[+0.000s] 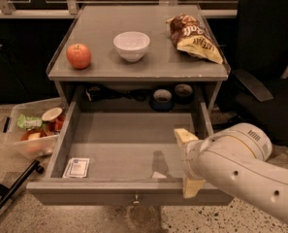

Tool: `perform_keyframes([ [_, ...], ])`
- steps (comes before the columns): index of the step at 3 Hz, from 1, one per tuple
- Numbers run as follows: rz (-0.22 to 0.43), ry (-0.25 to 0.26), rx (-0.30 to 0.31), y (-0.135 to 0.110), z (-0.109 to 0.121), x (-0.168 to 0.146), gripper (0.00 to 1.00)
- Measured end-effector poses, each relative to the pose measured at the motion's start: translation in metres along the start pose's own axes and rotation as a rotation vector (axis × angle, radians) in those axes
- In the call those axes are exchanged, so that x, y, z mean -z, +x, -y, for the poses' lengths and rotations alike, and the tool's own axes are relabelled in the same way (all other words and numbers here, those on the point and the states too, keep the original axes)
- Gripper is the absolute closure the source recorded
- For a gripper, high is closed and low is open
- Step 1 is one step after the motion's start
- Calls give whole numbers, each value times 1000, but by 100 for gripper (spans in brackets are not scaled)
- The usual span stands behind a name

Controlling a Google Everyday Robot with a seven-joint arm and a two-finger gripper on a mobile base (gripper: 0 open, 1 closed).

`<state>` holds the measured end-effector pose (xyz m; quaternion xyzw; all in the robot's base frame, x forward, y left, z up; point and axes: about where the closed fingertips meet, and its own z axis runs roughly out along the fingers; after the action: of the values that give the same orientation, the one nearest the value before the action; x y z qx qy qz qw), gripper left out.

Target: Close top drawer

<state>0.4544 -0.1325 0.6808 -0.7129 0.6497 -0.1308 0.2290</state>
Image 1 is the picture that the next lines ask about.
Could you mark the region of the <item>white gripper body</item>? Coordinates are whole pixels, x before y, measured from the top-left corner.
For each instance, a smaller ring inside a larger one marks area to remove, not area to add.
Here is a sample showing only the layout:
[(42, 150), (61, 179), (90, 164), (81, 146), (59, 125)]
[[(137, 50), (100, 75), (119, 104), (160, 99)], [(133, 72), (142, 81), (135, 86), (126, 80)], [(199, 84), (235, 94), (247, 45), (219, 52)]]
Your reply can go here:
[(183, 145), (181, 149), (181, 163), (185, 176), (190, 180), (203, 179), (197, 164), (200, 153), (205, 149), (205, 140), (192, 140)]

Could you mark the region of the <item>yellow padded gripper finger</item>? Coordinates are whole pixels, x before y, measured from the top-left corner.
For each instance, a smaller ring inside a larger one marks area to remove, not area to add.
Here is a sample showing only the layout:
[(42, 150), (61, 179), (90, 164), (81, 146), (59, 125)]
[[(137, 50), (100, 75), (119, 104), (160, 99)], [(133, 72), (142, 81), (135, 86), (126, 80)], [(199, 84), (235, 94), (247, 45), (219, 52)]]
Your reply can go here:
[(190, 199), (195, 197), (199, 190), (204, 186), (205, 184), (204, 179), (192, 179), (188, 177), (183, 178), (183, 198), (184, 199)]
[(178, 128), (174, 130), (177, 144), (183, 147), (186, 143), (190, 141), (198, 141), (198, 137), (189, 132), (184, 128)]

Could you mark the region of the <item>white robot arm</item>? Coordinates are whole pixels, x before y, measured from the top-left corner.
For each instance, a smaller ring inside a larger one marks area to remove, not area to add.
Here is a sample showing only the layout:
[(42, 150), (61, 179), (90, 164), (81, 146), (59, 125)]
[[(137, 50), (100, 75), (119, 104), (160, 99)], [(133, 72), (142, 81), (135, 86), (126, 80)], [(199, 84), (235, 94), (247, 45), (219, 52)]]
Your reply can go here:
[(288, 169), (272, 165), (272, 142), (258, 127), (239, 123), (204, 140), (175, 131), (184, 170), (183, 196), (205, 183), (288, 224)]

